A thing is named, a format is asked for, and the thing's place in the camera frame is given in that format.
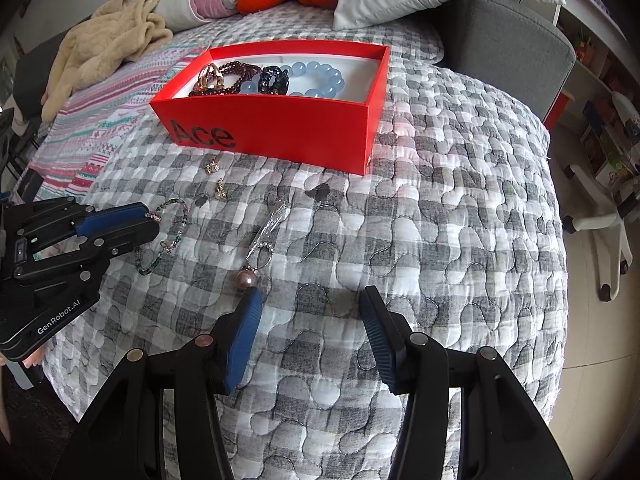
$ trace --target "open red box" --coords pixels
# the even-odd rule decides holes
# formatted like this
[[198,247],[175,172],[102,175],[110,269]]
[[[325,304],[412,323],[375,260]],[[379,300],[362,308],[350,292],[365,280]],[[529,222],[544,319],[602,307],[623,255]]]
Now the open red box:
[[[264,61],[257,62],[261,56]],[[334,68],[351,66],[357,71],[360,67],[355,78],[343,71],[346,86],[338,95],[346,92],[359,102],[262,94],[186,97],[200,70],[212,61],[220,65],[237,59],[280,66],[305,57]],[[222,46],[194,59],[156,94],[151,106],[173,141],[183,146],[272,156],[364,174],[385,102],[388,60],[387,46],[353,41],[281,40]],[[294,81],[290,80],[290,92],[295,90]]]

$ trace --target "gray and white plaid bedspread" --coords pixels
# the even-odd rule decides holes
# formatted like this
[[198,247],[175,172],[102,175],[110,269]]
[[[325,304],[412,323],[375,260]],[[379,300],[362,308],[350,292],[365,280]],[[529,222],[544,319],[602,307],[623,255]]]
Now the gray and white plaid bedspread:
[[[295,25],[295,9],[309,20]],[[317,9],[283,6],[236,21],[214,44],[318,37],[322,20]],[[442,56],[437,36],[421,39],[403,22],[370,29],[347,36],[392,45],[367,176],[175,146],[148,109],[86,202],[155,208],[180,197],[191,224],[148,276],[133,254],[114,259],[99,303],[51,340],[47,375],[77,417],[128,349],[177,349],[234,309],[236,272],[279,198],[289,211],[260,277],[264,311],[250,362],[239,390],[218,401],[236,479],[386,478],[404,399],[381,384],[358,319],[366,285],[447,347],[495,346],[549,420],[567,300],[548,132],[503,92],[430,65]],[[221,169],[209,177],[203,168],[214,156]],[[213,197],[218,178],[228,199],[195,206],[197,196]],[[143,263],[178,217],[165,213]],[[460,394],[450,398],[444,478],[453,479]],[[168,473],[177,476],[170,393],[165,404]]]

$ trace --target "beige plush blanket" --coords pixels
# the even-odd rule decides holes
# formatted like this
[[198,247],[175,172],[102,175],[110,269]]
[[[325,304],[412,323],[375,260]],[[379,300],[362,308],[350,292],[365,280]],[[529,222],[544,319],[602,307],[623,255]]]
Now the beige plush blanket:
[[42,121],[50,123],[69,96],[171,41],[164,18],[151,12],[160,0],[111,0],[62,40],[42,96]]

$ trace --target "black wheel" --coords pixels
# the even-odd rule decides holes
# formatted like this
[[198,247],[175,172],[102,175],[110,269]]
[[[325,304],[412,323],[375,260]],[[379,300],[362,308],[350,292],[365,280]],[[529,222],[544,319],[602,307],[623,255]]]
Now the black wheel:
[[569,215],[565,216],[562,219],[562,229],[564,229],[571,235],[574,234],[575,233],[574,217]]
[[600,301],[611,301],[611,287],[605,283],[598,291]]

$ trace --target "screw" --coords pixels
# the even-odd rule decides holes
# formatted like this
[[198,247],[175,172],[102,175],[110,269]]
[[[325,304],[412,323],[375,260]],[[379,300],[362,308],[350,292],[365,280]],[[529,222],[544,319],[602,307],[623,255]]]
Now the screw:
[[129,350],[127,352],[127,361],[135,363],[136,361],[140,361],[144,356],[144,352],[140,348],[134,348],[133,350]]
[[493,361],[498,357],[498,352],[495,351],[495,348],[491,348],[490,346],[483,346],[480,349],[480,355],[489,361]]
[[409,336],[409,341],[414,345],[424,346],[428,343],[429,337],[423,332],[414,332]]
[[196,338],[196,345],[205,347],[213,343],[213,338],[209,334],[200,334]]

